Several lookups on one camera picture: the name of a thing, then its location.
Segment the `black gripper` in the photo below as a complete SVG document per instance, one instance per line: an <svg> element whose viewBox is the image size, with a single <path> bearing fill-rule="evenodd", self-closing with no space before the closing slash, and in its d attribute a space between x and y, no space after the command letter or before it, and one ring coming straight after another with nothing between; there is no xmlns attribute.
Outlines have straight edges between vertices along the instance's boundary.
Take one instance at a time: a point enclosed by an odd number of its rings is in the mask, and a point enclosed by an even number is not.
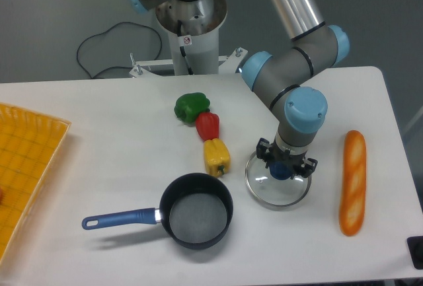
<svg viewBox="0 0 423 286"><path fill-rule="evenodd" d="M290 149L280 149L277 144L271 144L267 139L260 138L256 145L256 157L265 163L265 168L282 163L295 175L308 178L314 173L318 160L305 157L306 151L295 154Z"/></svg>

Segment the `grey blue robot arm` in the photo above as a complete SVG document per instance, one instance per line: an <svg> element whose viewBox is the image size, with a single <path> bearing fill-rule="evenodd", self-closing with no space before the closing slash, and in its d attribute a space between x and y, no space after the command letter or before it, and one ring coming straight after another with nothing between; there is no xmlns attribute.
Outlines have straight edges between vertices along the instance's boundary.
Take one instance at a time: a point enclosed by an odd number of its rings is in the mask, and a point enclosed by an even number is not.
<svg viewBox="0 0 423 286"><path fill-rule="evenodd" d="M317 166L306 157L322 126L327 102L305 82L342 61L350 43L343 30L326 25L314 0L272 0L292 47L274 57L258 52L242 66L249 89L277 118L273 141L261 139L256 157L277 180L309 177ZM219 70L218 30L227 16L225 0L130 0L139 13L155 11L169 35L176 75L215 74Z"/></svg>

